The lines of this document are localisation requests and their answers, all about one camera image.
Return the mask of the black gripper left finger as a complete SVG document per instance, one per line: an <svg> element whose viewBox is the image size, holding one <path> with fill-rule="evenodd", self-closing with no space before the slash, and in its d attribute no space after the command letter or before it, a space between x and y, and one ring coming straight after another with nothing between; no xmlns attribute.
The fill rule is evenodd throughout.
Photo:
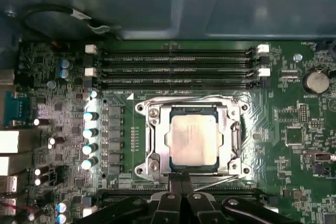
<svg viewBox="0 0 336 224"><path fill-rule="evenodd" d="M151 200L131 196L104 206L78 220L79 223L179 223L182 173L169 174L169 191L153 194Z"/></svg>

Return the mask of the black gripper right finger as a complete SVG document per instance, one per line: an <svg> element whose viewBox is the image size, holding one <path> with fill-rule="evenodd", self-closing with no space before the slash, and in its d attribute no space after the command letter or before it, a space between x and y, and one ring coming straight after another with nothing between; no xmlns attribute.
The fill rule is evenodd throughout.
<svg viewBox="0 0 336 224"><path fill-rule="evenodd" d="M264 206L239 197L229 197L218 204L193 189L188 172L182 172L182 192L198 223L299 223Z"/></svg>

